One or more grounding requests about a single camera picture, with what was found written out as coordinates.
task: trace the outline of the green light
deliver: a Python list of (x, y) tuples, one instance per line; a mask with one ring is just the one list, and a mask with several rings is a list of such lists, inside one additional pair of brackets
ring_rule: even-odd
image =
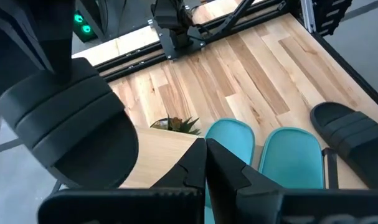
[(74, 20), (75, 20), (75, 22), (81, 23), (81, 22), (83, 22), (83, 17), (79, 14), (75, 14)]
[(83, 25), (81, 29), (85, 34), (89, 34), (92, 31), (92, 28), (89, 25)]

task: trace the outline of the teal slipper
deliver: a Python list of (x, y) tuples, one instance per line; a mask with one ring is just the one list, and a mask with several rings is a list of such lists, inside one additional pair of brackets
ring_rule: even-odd
[[(251, 165), (255, 149), (255, 136), (252, 129), (245, 123), (236, 119), (220, 119), (208, 129), (205, 138), (215, 139), (239, 159)], [(208, 185), (206, 185), (206, 207), (204, 212), (204, 223), (215, 223)]]
[(298, 128), (274, 130), (259, 164), (261, 174), (289, 189), (323, 189), (323, 169), (318, 140)]

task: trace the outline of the wooden table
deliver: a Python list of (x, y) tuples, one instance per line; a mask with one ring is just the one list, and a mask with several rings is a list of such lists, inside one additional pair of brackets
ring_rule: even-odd
[[(203, 5), (195, 12), (194, 21), (203, 23), (228, 14), (238, 2), (217, 0)], [(145, 27), (73, 57), (86, 57), (96, 65), (157, 40), (155, 31)], [(319, 103), (342, 103), (378, 122), (376, 103), (290, 14), (110, 86), (138, 128), (138, 163), (124, 183), (132, 187), (156, 182), (195, 138), (147, 129), (167, 114), (200, 118), (197, 127), (202, 133), (220, 118), (236, 118), (251, 126), (258, 145), (276, 128), (299, 127), (313, 133), (322, 148), (327, 144), (309, 120), (310, 110)], [(256, 150), (254, 167), (261, 153)], [(366, 188), (340, 158), (338, 175), (342, 189)]]

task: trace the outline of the black sandal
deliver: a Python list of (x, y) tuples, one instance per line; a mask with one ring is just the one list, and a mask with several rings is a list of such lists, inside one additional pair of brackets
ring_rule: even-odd
[(378, 124), (360, 111), (331, 102), (315, 106), (311, 122), (363, 182), (378, 189)]

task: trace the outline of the potted plant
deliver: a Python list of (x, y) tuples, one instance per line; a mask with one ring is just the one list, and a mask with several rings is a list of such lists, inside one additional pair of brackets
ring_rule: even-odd
[(194, 121), (190, 121), (190, 120), (191, 118), (185, 121), (182, 121), (182, 119), (180, 118), (177, 118), (177, 117), (170, 118), (168, 115), (167, 118), (159, 119), (158, 121), (154, 122), (150, 126), (150, 128), (199, 135), (201, 133), (200, 129), (194, 129), (191, 131), (193, 125), (199, 120), (199, 118), (195, 119)]

